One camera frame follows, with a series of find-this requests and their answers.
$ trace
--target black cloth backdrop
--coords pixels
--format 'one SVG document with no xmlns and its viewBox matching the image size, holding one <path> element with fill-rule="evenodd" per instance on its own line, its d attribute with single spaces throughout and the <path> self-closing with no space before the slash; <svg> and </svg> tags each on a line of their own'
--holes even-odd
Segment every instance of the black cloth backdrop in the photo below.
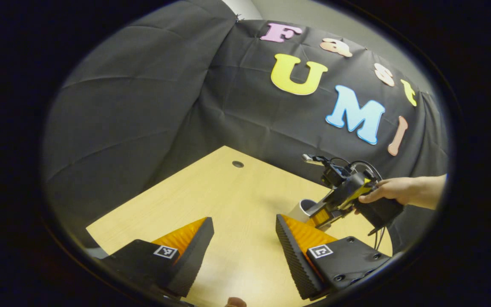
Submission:
<svg viewBox="0 0 491 307">
<path fill-rule="evenodd" d="M 85 230 L 90 223 L 223 145 L 317 183 L 322 169 L 303 163 L 302 154 L 366 160 L 384 178 L 447 172 L 441 108 L 398 64 L 346 38 L 285 21 L 274 22 L 303 33 L 284 43 L 262 41 L 270 22 L 236 23 L 220 0 L 179 1 L 124 27 L 76 67 L 47 118 L 43 180 L 62 225 L 84 246 L 97 246 Z M 323 38 L 342 39 L 353 56 L 323 50 Z M 297 83 L 306 81 L 307 61 L 329 69 L 315 93 L 298 96 L 272 83 L 278 53 L 300 58 L 292 71 Z M 374 63 L 393 73 L 394 87 L 376 77 Z M 415 91 L 417 107 L 401 78 Z M 336 85 L 355 91 L 360 107 L 370 100 L 385 107 L 376 145 L 358 138 L 361 126 L 349 132 L 325 121 Z M 409 128 L 394 157 L 387 146 L 399 116 Z M 407 206 L 388 227 L 394 252 L 432 216 Z"/>
</svg>

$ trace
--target human hand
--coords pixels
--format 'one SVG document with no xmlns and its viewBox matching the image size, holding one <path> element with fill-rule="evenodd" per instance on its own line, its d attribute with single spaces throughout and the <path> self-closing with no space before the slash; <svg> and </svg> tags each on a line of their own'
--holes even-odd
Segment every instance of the human hand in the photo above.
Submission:
<svg viewBox="0 0 491 307">
<path fill-rule="evenodd" d="M 376 190 L 359 196 L 361 203 L 375 202 L 384 197 L 402 205 L 411 204 L 435 210 L 444 189 L 446 175 L 438 177 L 398 177 L 381 180 Z"/>
<path fill-rule="evenodd" d="M 247 304 L 241 298 L 229 297 L 225 307 L 247 307 Z"/>
</svg>

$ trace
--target wooden table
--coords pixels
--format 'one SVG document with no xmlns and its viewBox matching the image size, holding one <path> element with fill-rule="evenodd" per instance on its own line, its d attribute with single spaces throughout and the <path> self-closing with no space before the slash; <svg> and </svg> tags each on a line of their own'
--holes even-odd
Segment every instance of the wooden table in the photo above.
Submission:
<svg viewBox="0 0 491 307">
<path fill-rule="evenodd" d="M 240 161 L 242 168 L 232 162 Z M 308 305 L 295 287 L 275 232 L 276 214 L 302 198 L 321 200 L 329 189 L 226 146 L 109 212 L 87 227 L 109 255 L 134 239 L 154 241 L 200 218 L 213 218 L 215 234 L 186 298 L 200 307 L 223 307 L 240 297 L 248 307 Z M 349 214 L 326 232 L 374 245 L 371 224 Z M 389 235 L 380 252 L 391 256 Z"/>
</svg>

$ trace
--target screw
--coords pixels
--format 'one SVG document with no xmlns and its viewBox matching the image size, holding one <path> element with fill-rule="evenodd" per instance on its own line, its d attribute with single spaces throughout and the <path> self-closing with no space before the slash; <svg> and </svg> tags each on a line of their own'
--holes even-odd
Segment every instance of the screw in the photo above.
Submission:
<svg viewBox="0 0 491 307">
<path fill-rule="evenodd" d="M 346 278 L 346 276 L 345 276 L 345 275 L 343 275 L 343 274 L 339 274 L 339 275 L 335 276 L 335 278 L 333 278 L 333 280 L 334 280 L 334 281 L 341 281 L 341 280 L 343 280 L 344 278 Z"/>
</svg>

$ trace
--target orange soft finger pad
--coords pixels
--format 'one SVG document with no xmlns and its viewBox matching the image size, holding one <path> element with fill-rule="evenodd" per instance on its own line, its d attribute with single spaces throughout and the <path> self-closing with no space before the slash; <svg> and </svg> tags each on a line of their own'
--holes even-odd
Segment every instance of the orange soft finger pad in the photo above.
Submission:
<svg viewBox="0 0 491 307">
<path fill-rule="evenodd" d="M 306 251 L 337 239 L 282 214 L 276 216 L 276 233 L 300 297 L 307 299 L 319 295 L 324 289 L 323 280 L 306 256 Z"/>
<path fill-rule="evenodd" d="M 202 226 L 204 221 L 206 221 L 206 217 L 185 225 L 180 229 L 176 229 L 175 231 L 172 231 L 171 233 L 164 235 L 163 237 L 159 237 L 152 243 L 177 249 L 179 251 L 179 257 L 174 262 L 174 264 L 176 264 L 181 256 L 183 256 L 183 253 L 185 253 L 185 250 L 193 240 L 194 236 L 198 232 L 198 229 L 200 228 L 200 226 Z"/>
</svg>

